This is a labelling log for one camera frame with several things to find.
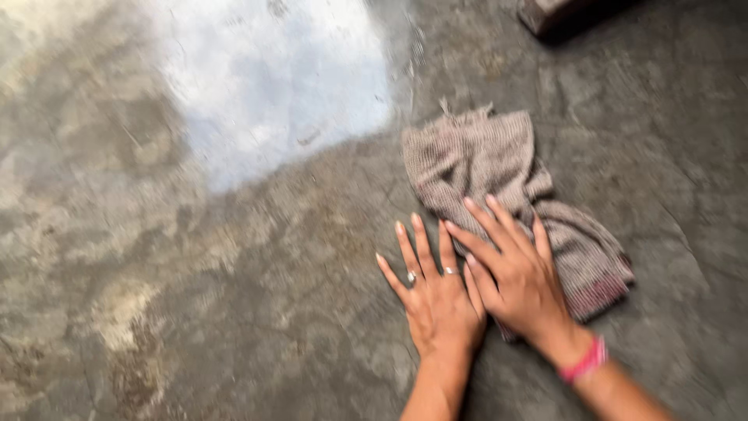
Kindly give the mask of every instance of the red wristband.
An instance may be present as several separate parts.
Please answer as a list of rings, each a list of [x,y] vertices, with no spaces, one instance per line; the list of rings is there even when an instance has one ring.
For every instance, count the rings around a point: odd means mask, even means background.
[[[602,366],[607,361],[607,348],[605,348],[605,341],[602,337],[598,336],[592,340],[589,350],[584,357],[573,367],[567,369],[560,369],[559,376],[568,384],[574,383],[579,376],[585,373],[591,372]]]

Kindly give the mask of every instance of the gray concrete floor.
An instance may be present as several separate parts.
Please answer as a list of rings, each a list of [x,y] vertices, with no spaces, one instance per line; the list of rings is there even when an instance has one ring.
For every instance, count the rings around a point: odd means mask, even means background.
[[[531,111],[634,262],[594,328],[683,420],[743,419],[748,4],[555,48],[515,6],[3,1],[0,419],[396,419],[417,354],[373,255],[423,211],[398,132],[441,97]],[[489,328],[465,419],[590,418]]]

